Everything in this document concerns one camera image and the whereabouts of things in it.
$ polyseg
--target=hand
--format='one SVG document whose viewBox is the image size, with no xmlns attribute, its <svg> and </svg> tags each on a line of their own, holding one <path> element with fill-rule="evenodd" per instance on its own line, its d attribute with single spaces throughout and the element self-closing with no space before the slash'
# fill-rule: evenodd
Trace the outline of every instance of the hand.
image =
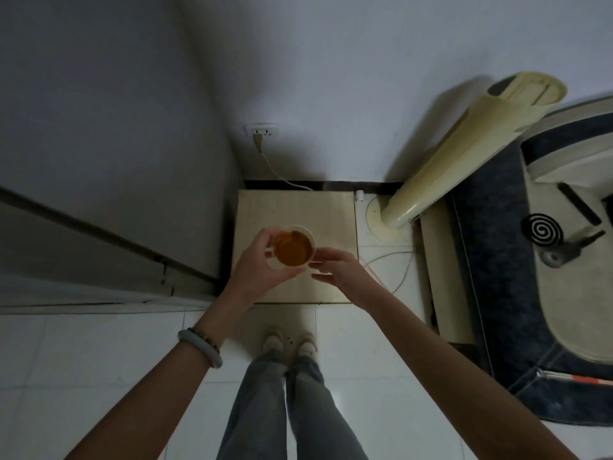
<svg viewBox="0 0 613 460">
<path fill-rule="evenodd" d="M 368 295 L 385 291 L 348 251 L 320 247 L 316 249 L 309 266 L 327 273 L 311 274 L 313 279 L 338 287 L 351 303 L 361 309 L 365 309 L 365 304 L 369 302 Z"/>
<path fill-rule="evenodd" d="M 266 252 L 266 248 L 272 245 L 273 239 L 282 231 L 278 227 L 265 227 L 257 234 L 236 263 L 226 291 L 236 293 L 252 305 L 266 292 L 307 269 L 305 266 L 275 269 L 266 261 L 272 256 L 271 252 Z"/>
</svg>

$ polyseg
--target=forearm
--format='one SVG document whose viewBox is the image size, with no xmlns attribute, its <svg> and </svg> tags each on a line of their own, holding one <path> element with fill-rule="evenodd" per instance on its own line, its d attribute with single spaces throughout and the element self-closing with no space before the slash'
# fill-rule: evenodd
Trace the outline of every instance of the forearm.
<svg viewBox="0 0 613 460">
<path fill-rule="evenodd" d="M 221 346 L 249 305 L 224 293 L 194 327 Z M 210 365 L 196 347 L 178 342 L 66 459 L 157 460 Z"/>
<path fill-rule="evenodd" d="M 381 289 L 366 309 L 434 402 L 481 459 L 576 457 L 485 372 Z"/>
</svg>

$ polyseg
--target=white wall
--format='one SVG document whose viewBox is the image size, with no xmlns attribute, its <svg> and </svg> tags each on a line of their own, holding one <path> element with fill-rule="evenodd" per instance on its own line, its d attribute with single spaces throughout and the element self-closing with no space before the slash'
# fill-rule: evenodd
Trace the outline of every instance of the white wall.
<svg viewBox="0 0 613 460">
<path fill-rule="evenodd" d="M 173 1 L 2 0 L 0 25 L 0 186 L 217 276 L 241 181 Z"/>
<path fill-rule="evenodd" d="M 290 179 L 401 181 L 472 97 L 520 70 L 567 102 L 613 90 L 613 0 L 191 0 L 245 178 L 243 123 L 280 123 Z"/>
</svg>

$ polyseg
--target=jeans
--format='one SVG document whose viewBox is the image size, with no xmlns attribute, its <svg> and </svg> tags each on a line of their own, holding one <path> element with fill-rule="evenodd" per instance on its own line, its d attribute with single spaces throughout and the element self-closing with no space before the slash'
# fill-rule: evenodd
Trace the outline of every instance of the jeans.
<svg viewBox="0 0 613 460">
<path fill-rule="evenodd" d="M 317 363 L 298 357 L 291 368 L 272 349 L 249 365 L 228 419 L 217 460 L 286 460 L 286 405 L 298 460 L 367 460 L 340 414 Z"/>
</svg>

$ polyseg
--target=white shoe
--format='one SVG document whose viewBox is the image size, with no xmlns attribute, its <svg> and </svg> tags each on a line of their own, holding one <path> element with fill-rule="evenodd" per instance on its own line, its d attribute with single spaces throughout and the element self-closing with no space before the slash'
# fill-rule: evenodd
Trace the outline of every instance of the white shoe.
<svg viewBox="0 0 613 460">
<path fill-rule="evenodd" d="M 315 363 L 319 363 L 319 355 L 317 353 L 317 341 L 315 336 L 310 332 L 302 336 L 302 343 L 298 347 L 299 357 L 309 357 Z"/>
<path fill-rule="evenodd" d="M 266 340 L 264 340 L 264 345 L 262 346 L 262 354 L 272 349 L 283 352 L 283 334 L 278 329 L 275 329 L 266 336 Z"/>
</svg>

